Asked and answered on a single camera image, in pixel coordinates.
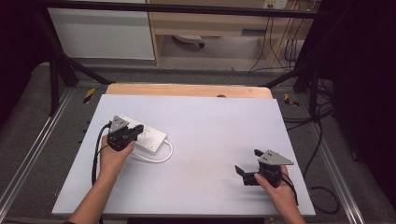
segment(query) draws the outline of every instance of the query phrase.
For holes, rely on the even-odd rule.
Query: gray carpet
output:
[[[185,71],[160,69],[103,69],[95,70],[103,77],[118,82],[153,82],[153,83],[190,83],[190,84],[223,84],[256,86],[268,82],[275,74],[221,71]],[[81,79],[89,81],[83,75]],[[53,130],[47,144],[43,148],[32,172],[26,179],[7,218],[30,217],[41,219],[63,219],[53,216],[50,211],[56,201],[55,193],[62,188],[73,160],[78,152],[79,141],[84,137],[84,130],[106,87],[100,86],[91,101],[82,103],[89,87],[75,88],[67,108],[59,123]],[[284,104],[283,93],[274,93],[279,101],[281,113],[286,118],[303,118],[304,111],[300,106]],[[4,192],[8,182],[17,171],[19,164],[30,146],[35,141],[40,129],[45,124],[50,111],[50,90],[48,71],[38,68],[33,73],[32,81],[14,109],[8,123],[0,132],[0,192]],[[369,170],[363,163],[351,159],[347,142],[337,124],[336,118],[327,117],[322,121],[324,136],[332,149],[346,178],[352,194],[368,223],[396,223],[395,210],[390,206],[382,191],[376,185]],[[297,160],[303,170],[316,146],[311,129],[308,125],[289,131],[290,141],[295,150]],[[323,160],[318,154],[306,177],[307,186],[323,186],[334,191],[332,181]],[[313,191],[312,201],[324,209],[333,209],[335,204],[328,193]],[[307,222],[316,223],[348,223],[346,213],[341,207],[334,215],[326,215],[317,211],[315,217],[307,217]]]

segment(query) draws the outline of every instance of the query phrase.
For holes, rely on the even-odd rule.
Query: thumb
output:
[[[271,184],[268,182],[267,179],[265,179],[262,175],[259,174],[254,174],[254,177],[256,178],[257,182],[262,186],[262,188],[267,192],[271,193],[274,189],[274,187],[271,186]]]

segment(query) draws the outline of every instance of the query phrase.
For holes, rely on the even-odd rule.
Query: human arm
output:
[[[113,150],[107,144],[107,136],[102,137],[103,150],[100,153],[99,176],[79,204],[73,215],[67,219],[73,223],[97,223],[105,209],[111,190],[117,181],[123,164],[134,150],[134,142],[131,142],[124,150]]]
[[[289,175],[288,168],[285,165],[281,166],[282,173]],[[300,224],[305,223],[300,211],[298,210],[297,203],[294,199],[293,191],[283,180],[277,188],[271,184],[261,175],[255,174],[257,182],[268,193],[276,211],[282,216],[282,219],[287,224]]]

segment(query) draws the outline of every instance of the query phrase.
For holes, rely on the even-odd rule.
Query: floor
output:
[[[204,37],[205,47],[183,44],[168,36],[164,40],[162,62],[137,61],[97,61],[82,60],[103,77],[116,79],[118,82],[155,82],[155,83],[190,83],[257,86],[279,77],[286,69],[266,69],[264,60],[252,68],[260,57],[261,47],[257,38]],[[286,68],[292,66],[284,58],[279,58]],[[50,89],[46,66],[38,67],[32,76],[29,87],[14,108],[8,123],[0,132],[0,192],[7,192],[7,186],[17,173],[20,164],[41,128],[46,124],[50,111]],[[68,169],[78,151],[84,130],[99,101],[105,86],[92,83],[90,78],[78,74],[81,79],[77,88],[70,90],[71,97],[59,120],[59,124],[50,131],[50,137],[40,150],[30,174],[22,180],[21,189],[13,204],[8,208],[4,223],[60,223],[62,218],[50,214],[56,194],[62,188]],[[284,118],[306,118],[304,112],[304,94],[293,94],[291,86],[294,78],[273,89],[274,97]],[[95,94],[89,104],[82,103],[87,90],[94,86]],[[285,104],[285,93],[294,103]],[[366,223],[396,223],[395,210],[390,206],[382,191],[370,175],[364,163],[353,161],[347,141],[334,117],[322,121],[324,142],[331,149],[333,156],[342,170],[343,177],[359,207]],[[301,169],[305,167],[317,145],[315,126],[304,125],[289,131],[290,141],[295,150]],[[337,192],[329,167],[319,153],[307,173],[306,184],[324,186]],[[335,205],[332,195],[326,191],[313,190],[312,200],[319,207],[333,210]],[[333,215],[317,211],[315,217],[307,217],[311,223],[349,223],[347,211],[341,209]]]

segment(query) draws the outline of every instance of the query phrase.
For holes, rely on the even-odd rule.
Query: white panel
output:
[[[289,166],[303,215],[315,214],[276,100],[103,95],[52,210],[71,214],[91,187],[100,129],[127,115],[167,133],[175,152],[152,164],[127,160],[105,213],[119,216],[270,216],[276,210],[260,186],[244,186],[234,169],[259,166],[253,149],[272,149]],[[158,159],[169,153],[163,145]]]
[[[154,59],[147,12],[49,8],[49,14],[70,57]]]

